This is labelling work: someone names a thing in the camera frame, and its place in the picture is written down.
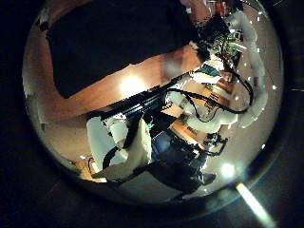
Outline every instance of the dark background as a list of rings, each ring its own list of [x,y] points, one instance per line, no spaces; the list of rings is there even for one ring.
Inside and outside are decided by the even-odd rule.
[[[23,103],[23,51],[43,2],[0,2],[0,226],[259,227],[242,199],[205,217],[163,224],[170,213],[96,199],[60,172],[39,144]],[[286,88],[271,141],[279,156],[252,191],[280,227],[304,227],[304,16],[300,1],[263,2],[283,47]]]

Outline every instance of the wire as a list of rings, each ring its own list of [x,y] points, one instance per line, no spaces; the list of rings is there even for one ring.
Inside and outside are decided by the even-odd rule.
[[[240,81],[240,83],[246,88],[246,90],[249,93],[249,97],[250,97],[249,106],[251,106],[253,104],[254,95],[255,95],[253,88],[251,87],[250,83],[248,83],[246,80],[243,80],[240,77],[240,75],[237,74],[236,71],[229,66],[228,60],[224,57],[224,54],[223,54],[223,52],[224,52],[224,45],[226,44],[227,40],[228,40],[228,36],[225,37],[225,39],[224,39],[224,41],[222,43],[221,50],[220,50],[220,55],[218,57],[224,63],[225,70],[228,70],[230,73],[232,73]]]
[[[231,109],[228,106],[225,106],[223,104],[220,104],[220,103],[212,100],[211,98],[205,97],[205,96],[197,94],[197,93],[188,92],[188,91],[184,91],[184,90],[180,90],[180,89],[176,89],[176,88],[169,88],[169,89],[166,90],[166,92],[179,92],[179,93],[181,93],[181,94],[183,94],[185,96],[188,95],[191,98],[195,98],[195,99],[199,99],[199,100],[204,100],[204,101],[210,103],[211,105],[217,106],[217,107],[219,107],[219,108],[221,108],[223,110],[229,111],[229,112],[231,112],[233,114],[243,114],[248,109],[248,108],[245,108],[245,109],[240,110],[240,111],[234,110],[234,109]]]
[[[191,97],[188,96],[188,95],[185,95],[185,96],[186,96],[186,99],[187,99],[187,100],[189,101],[189,103],[191,104],[191,106],[194,107],[194,109],[195,109],[195,111],[196,111],[196,117],[199,119],[199,121],[201,121],[201,122],[203,122],[203,123],[209,123],[209,122],[211,122],[211,121],[215,118],[215,116],[216,116],[216,114],[217,114],[217,112],[218,112],[218,109],[215,111],[215,113],[213,114],[213,116],[212,116],[208,121],[202,120],[202,119],[200,118],[200,114],[198,113],[197,107],[196,107],[196,105],[194,104],[194,102],[192,101]]]

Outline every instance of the wooden table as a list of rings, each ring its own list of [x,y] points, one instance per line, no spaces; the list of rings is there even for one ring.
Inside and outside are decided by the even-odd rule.
[[[58,20],[68,11],[88,1],[47,1],[51,21]],[[26,94],[34,94],[37,97],[41,122],[49,123],[76,117],[154,86],[163,85],[199,65],[200,60],[196,51],[190,46],[185,46],[174,52],[149,58],[137,65],[130,65],[64,99],[53,82],[46,33],[33,26],[26,45],[23,78]]]

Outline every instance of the bright light spot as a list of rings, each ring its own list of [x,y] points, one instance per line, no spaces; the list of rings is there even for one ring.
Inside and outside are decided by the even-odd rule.
[[[243,183],[239,183],[236,189],[264,227],[276,227],[274,220]]]
[[[129,98],[147,89],[140,77],[129,77],[121,83],[121,91],[125,98]]]
[[[226,179],[231,179],[236,173],[235,166],[230,163],[225,163],[221,167],[220,171],[221,171],[221,175]]]

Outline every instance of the wooden surface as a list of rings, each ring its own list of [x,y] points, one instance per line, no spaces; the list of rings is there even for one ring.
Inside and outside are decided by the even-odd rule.
[[[88,0],[48,1],[51,22]],[[172,53],[149,58],[128,66],[91,85],[69,99],[58,93],[53,82],[51,55],[46,33],[33,26],[28,36],[24,58],[23,78],[26,94],[37,96],[42,123],[76,117],[111,105],[171,79],[200,65],[196,52],[182,47]]]

